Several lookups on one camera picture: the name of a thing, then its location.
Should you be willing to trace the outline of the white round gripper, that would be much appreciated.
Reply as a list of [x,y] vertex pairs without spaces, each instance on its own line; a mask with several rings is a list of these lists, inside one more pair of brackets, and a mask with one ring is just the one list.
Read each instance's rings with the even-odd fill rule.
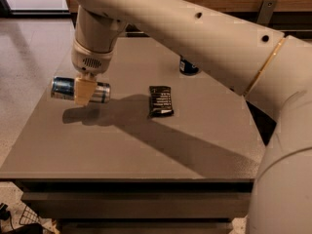
[[74,80],[74,102],[86,106],[98,85],[93,75],[104,73],[110,64],[113,52],[96,53],[83,47],[77,40],[73,41],[71,61],[80,74]]

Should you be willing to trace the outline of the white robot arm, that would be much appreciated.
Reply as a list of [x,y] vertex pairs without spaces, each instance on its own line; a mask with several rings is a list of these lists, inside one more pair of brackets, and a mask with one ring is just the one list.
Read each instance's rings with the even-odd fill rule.
[[276,123],[253,184],[249,234],[312,234],[312,45],[183,0],[76,0],[75,101],[85,105],[133,24]]

